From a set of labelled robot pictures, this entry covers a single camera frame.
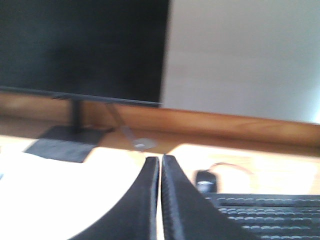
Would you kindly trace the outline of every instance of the black mouse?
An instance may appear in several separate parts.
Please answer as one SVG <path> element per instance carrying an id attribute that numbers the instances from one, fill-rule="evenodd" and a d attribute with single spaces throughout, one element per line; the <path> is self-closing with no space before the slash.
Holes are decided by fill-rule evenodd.
<path id="1" fill-rule="evenodd" d="M 208 170 L 199 170 L 195 176 L 195 187 L 200 193 L 216 193 L 217 177 Z"/>

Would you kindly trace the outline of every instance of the black keyboard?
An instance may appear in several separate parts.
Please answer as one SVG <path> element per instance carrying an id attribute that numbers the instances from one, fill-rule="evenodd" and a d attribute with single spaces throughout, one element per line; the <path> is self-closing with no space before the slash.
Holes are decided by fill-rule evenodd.
<path id="1" fill-rule="evenodd" d="M 203 195 L 222 214 L 263 240 L 320 240 L 320 195 Z"/>

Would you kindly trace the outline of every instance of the monitor screen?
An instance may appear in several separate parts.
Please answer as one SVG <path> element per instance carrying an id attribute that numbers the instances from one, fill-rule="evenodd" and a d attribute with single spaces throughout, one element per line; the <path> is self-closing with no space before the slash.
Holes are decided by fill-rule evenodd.
<path id="1" fill-rule="evenodd" d="M 157 106 L 168 5 L 0 1 L 0 90 Z"/>

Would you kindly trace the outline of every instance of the sunlight on desk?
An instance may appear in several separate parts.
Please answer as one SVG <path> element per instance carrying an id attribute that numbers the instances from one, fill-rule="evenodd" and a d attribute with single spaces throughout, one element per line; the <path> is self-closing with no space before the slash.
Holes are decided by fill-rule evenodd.
<path id="1" fill-rule="evenodd" d="M 84 163 L 74 163 L 13 149 L 7 144 L 0 154 L 0 239 L 5 240 L 65 240 L 81 232 L 125 194 L 148 155 L 97 147 Z"/>
<path id="2" fill-rule="evenodd" d="M 320 157 L 205 145 L 181 144 L 174 155 L 187 177 L 194 183 L 195 172 L 214 163 L 230 163 L 212 170 L 218 177 L 218 192 L 247 194 L 320 194 Z"/>

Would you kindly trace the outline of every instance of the white wall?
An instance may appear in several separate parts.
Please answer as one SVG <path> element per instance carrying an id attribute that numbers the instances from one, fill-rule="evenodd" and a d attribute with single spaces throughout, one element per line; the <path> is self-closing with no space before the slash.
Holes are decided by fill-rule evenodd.
<path id="1" fill-rule="evenodd" d="M 163 107 L 320 122 L 320 0 L 173 0 L 170 11 Z"/>

